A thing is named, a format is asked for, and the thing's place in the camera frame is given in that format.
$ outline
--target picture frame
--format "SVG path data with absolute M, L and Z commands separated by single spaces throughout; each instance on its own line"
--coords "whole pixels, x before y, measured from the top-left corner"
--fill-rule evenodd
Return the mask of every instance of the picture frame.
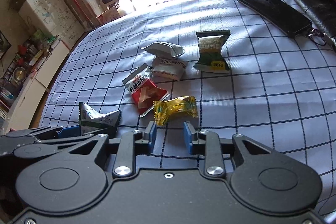
M 5 55 L 8 49 L 11 47 L 11 44 L 6 39 L 4 34 L 0 31 L 0 59 Z

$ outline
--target candy wrapper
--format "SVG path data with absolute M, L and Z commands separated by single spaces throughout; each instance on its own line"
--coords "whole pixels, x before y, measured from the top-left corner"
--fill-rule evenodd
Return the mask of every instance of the candy wrapper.
M 79 102 L 79 120 L 81 135 L 101 128 L 111 128 L 111 138 L 115 137 L 120 122 L 121 110 L 115 110 L 107 114 L 101 114 L 92 107 Z
M 182 46 L 167 42 L 154 42 L 149 46 L 143 47 L 141 49 L 160 58 L 168 59 L 177 58 L 184 54 Z
M 151 74 L 179 81 L 188 62 L 156 57 L 152 63 Z
M 222 57 L 222 47 L 230 31 L 198 32 L 199 60 L 194 68 L 205 72 L 228 73 L 230 68 Z
M 193 118 L 198 117 L 196 98 L 194 96 L 178 97 L 168 101 L 155 101 L 154 115 L 157 125 L 163 126 L 172 115 L 189 114 Z
M 132 95 L 133 101 L 140 112 L 140 117 L 144 117 L 153 109 L 153 101 L 161 101 L 169 96 L 168 91 L 158 88 L 150 79 L 147 64 L 143 64 L 126 77 L 123 84 Z

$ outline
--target tablecloth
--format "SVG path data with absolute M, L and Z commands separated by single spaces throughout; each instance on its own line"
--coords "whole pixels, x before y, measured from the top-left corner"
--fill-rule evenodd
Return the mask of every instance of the tablecloth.
M 282 0 L 303 13 L 293 0 Z M 231 73 L 193 68 L 199 58 L 195 32 L 230 30 L 222 48 Z M 202 167 L 190 156 L 182 122 L 223 138 L 247 135 L 316 170 L 323 192 L 316 210 L 336 208 L 336 56 L 308 38 L 287 38 L 237 0 L 174 0 L 110 22 L 83 39 L 62 68 L 44 107 L 41 126 L 78 123 L 78 102 L 100 113 L 122 110 L 118 135 L 145 128 L 153 112 L 140 118 L 122 80 L 154 56 L 141 50 L 153 42 L 182 45 L 190 61 L 181 81 L 155 77 L 170 98 L 195 96 L 199 118 L 181 117 L 158 127 L 154 152 L 137 156 L 137 167 Z M 227 155 L 227 171 L 232 170 Z

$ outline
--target yellow candy wrapper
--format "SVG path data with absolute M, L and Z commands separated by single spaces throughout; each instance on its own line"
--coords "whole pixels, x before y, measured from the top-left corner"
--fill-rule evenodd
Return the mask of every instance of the yellow candy wrapper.
M 198 117 L 194 96 L 183 96 L 168 101 L 154 101 L 153 104 L 155 121 L 159 126 L 163 126 L 169 117 L 176 113 L 186 113 L 193 118 Z

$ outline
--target smartphone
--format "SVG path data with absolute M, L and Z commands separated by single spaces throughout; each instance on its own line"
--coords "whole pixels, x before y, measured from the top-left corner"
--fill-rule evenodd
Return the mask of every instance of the smartphone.
M 288 37 L 311 28 L 312 22 L 281 0 L 238 0 L 276 25 Z

